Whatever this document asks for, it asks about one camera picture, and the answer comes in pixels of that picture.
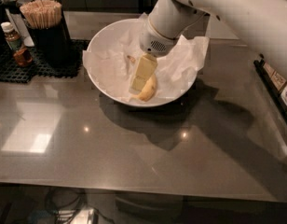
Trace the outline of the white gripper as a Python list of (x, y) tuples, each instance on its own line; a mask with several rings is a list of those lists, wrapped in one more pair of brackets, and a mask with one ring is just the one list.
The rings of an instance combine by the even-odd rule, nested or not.
[(130, 90), (139, 93), (143, 90), (148, 79), (154, 75), (157, 68), (157, 58), (170, 53), (178, 40), (162, 36), (153, 27), (150, 20), (143, 23), (143, 29), (139, 35), (140, 48), (144, 53), (136, 62), (130, 80)]

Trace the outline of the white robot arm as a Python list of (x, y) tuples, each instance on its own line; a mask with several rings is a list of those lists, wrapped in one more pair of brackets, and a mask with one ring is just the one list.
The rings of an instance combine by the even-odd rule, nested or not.
[(157, 0), (139, 34), (140, 49), (168, 55), (201, 12), (228, 26), (287, 80), (287, 0)]

